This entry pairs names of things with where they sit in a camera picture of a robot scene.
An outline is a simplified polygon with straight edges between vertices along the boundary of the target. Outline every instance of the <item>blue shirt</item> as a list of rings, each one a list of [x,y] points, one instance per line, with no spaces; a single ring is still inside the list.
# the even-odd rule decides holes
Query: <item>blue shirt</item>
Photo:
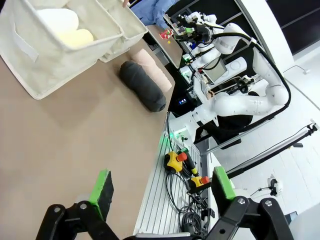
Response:
[[[168,25],[164,20],[164,15],[177,1],[178,0],[142,0],[134,5],[131,10],[144,25],[156,24],[163,29],[167,29]]]

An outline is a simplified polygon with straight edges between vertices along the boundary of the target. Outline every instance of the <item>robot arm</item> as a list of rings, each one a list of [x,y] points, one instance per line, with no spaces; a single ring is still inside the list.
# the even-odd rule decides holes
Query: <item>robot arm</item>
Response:
[[[186,21],[190,21],[191,19],[196,22],[193,30],[197,31],[197,26],[203,23],[199,23],[198,17],[186,17]],[[220,54],[231,54],[239,40],[243,40],[252,47],[253,70],[268,82],[268,86],[265,90],[265,96],[231,96],[225,92],[220,92],[208,100],[208,102],[195,108],[194,111],[171,120],[171,131],[173,132],[175,141],[180,146],[190,146],[195,140],[196,130],[216,118],[217,115],[221,117],[234,115],[266,115],[275,106],[284,106],[271,115],[262,118],[254,124],[250,124],[246,129],[238,131],[238,133],[244,132],[264,122],[270,116],[273,117],[285,110],[291,99],[290,89],[275,64],[270,60],[262,47],[257,44],[256,40],[249,37],[238,25],[229,23],[225,29],[216,29],[206,24],[204,29],[202,28],[199,34],[192,34],[191,37],[196,36],[197,40],[200,39],[200,43],[212,44],[214,48],[201,56],[200,60],[197,59],[194,61],[195,63],[191,63],[195,71],[213,61]]]

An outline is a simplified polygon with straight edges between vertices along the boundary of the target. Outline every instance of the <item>white container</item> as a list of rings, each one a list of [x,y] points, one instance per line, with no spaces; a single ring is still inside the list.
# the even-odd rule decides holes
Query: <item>white container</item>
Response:
[[[36,10],[67,8],[94,41],[65,45]],[[121,27],[96,0],[8,0],[0,14],[0,54],[26,91],[37,100],[54,92],[101,58],[123,35]]]
[[[111,48],[112,54],[107,53],[100,58],[102,62],[106,63],[128,51],[131,46],[142,39],[148,29],[129,7],[122,7],[121,0],[98,0],[98,2],[115,19],[123,31],[123,36]]]

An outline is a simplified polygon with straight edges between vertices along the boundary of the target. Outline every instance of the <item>screw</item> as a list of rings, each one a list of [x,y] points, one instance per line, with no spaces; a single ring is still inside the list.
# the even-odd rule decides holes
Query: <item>screw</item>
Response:
[[[238,203],[240,203],[242,205],[242,204],[245,204],[246,201],[243,198],[239,198],[238,199]]]
[[[84,203],[82,203],[82,204],[80,205],[80,208],[81,208],[81,209],[86,209],[86,208],[87,208],[87,205],[84,204]]]
[[[267,205],[268,207],[271,207],[272,206],[272,201],[270,201],[270,200],[265,201],[265,205]]]

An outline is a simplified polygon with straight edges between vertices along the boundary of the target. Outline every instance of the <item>black rolled cloth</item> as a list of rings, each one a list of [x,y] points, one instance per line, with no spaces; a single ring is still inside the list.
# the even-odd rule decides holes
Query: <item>black rolled cloth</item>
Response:
[[[151,112],[160,112],[166,106],[166,97],[145,70],[134,61],[126,61],[120,68],[120,79],[135,92]]]

